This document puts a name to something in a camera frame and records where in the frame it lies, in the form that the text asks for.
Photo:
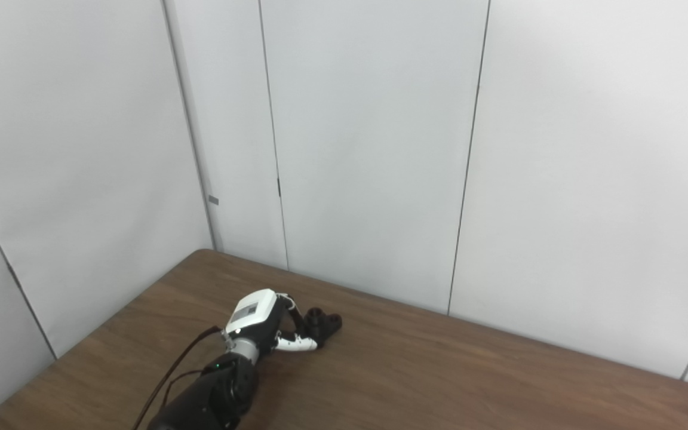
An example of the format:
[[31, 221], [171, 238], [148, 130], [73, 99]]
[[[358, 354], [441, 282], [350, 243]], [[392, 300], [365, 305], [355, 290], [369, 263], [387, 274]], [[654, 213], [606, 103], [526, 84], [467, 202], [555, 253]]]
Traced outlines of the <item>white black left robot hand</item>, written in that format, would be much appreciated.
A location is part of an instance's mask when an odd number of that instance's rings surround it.
[[241, 299], [223, 331], [228, 349], [254, 362], [276, 349], [306, 352], [320, 344], [306, 334], [297, 303], [289, 294], [269, 288]]

